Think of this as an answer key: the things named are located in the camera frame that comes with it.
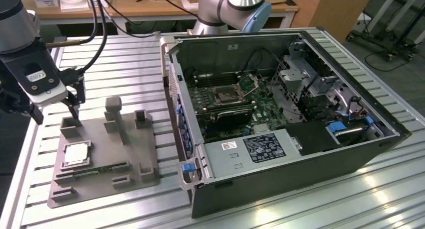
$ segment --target barcode sticker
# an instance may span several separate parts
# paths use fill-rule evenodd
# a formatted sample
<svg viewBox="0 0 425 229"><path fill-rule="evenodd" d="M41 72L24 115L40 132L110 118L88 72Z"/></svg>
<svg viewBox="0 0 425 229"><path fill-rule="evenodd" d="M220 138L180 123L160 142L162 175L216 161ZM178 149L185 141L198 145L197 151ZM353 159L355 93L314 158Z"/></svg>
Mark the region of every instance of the barcode sticker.
<svg viewBox="0 0 425 229"><path fill-rule="evenodd" d="M221 147L222 147L222 150L228 150L232 148L237 148L237 145L236 145L236 142L233 141L233 142L222 143Z"/></svg>

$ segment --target power supply label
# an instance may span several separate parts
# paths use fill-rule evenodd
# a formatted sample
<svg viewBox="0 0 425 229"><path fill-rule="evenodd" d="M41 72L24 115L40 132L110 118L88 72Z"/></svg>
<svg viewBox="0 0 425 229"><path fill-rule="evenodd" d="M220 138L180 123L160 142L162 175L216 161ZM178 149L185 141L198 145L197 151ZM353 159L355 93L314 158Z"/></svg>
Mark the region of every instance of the power supply label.
<svg viewBox="0 0 425 229"><path fill-rule="evenodd" d="M254 163L286 156L273 133L244 139Z"/></svg>

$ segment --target blue latch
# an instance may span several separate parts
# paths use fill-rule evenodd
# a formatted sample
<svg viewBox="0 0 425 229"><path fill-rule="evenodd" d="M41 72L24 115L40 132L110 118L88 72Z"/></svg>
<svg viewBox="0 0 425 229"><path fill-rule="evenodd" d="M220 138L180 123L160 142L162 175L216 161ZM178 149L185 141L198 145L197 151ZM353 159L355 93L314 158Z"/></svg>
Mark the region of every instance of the blue latch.
<svg viewBox="0 0 425 229"><path fill-rule="evenodd" d="M366 122L367 122L367 125L371 125L371 124L373 124L374 121L373 121L373 119L370 118L370 116L366 117Z"/></svg>
<svg viewBox="0 0 425 229"><path fill-rule="evenodd" d="M331 133L338 132L341 130L345 130L345 129L346 129L346 127L345 127L343 123L339 122L339 121L338 122L331 122L329 124L329 130L330 130Z"/></svg>
<svg viewBox="0 0 425 229"><path fill-rule="evenodd" d="M182 173L190 173L196 171L194 163L185 163L181 165L181 171Z"/></svg>

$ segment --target desk leg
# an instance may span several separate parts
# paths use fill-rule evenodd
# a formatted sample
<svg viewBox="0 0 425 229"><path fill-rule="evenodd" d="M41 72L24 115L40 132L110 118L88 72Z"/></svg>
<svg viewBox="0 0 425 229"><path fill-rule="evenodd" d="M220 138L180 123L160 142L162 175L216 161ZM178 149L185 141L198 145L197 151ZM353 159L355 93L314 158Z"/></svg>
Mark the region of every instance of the desk leg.
<svg viewBox="0 0 425 229"><path fill-rule="evenodd" d="M419 36L414 40L414 44L419 44L423 41L423 39L425 39L425 31L422 31L422 33L419 34Z"/></svg>
<svg viewBox="0 0 425 229"><path fill-rule="evenodd" d="M122 17L114 17L113 20L117 23L118 27L126 31L126 27L125 27L126 20ZM118 28L117 28L117 32L118 32L118 35L125 35L125 33L121 32Z"/></svg>
<svg viewBox="0 0 425 229"><path fill-rule="evenodd" d="M278 28L289 28L293 20L294 12L286 12Z"/></svg>

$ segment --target motherboard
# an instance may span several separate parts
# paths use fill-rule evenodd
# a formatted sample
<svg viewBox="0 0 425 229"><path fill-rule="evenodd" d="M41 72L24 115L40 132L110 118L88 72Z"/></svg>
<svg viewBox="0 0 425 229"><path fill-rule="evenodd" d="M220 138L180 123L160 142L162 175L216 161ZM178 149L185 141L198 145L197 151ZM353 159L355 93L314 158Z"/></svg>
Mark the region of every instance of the motherboard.
<svg viewBox="0 0 425 229"><path fill-rule="evenodd" d="M246 74L217 85L205 79L189 88L205 142L283 128L286 119L270 93L270 78Z"/></svg>

